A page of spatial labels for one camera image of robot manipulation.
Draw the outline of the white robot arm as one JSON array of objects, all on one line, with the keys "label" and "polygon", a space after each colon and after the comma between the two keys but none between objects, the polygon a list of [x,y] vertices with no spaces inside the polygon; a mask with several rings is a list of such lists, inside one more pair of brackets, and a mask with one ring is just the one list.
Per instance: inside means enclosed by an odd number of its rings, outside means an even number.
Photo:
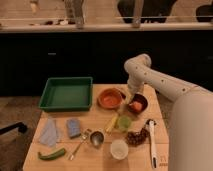
[{"label": "white robot arm", "polygon": [[126,60],[124,69],[131,94],[146,83],[173,102],[168,171],[213,171],[213,92],[151,69],[147,54]]}]

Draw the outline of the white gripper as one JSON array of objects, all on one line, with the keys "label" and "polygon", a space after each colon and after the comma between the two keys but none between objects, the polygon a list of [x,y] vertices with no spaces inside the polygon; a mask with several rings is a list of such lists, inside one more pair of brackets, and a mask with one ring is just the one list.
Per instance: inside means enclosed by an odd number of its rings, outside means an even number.
[{"label": "white gripper", "polygon": [[126,93],[125,104],[129,106],[133,101],[133,98],[134,98],[133,95],[139,92],[143,92],[144,83],[129,79],[127,81],[127,87],[130,93]]}]

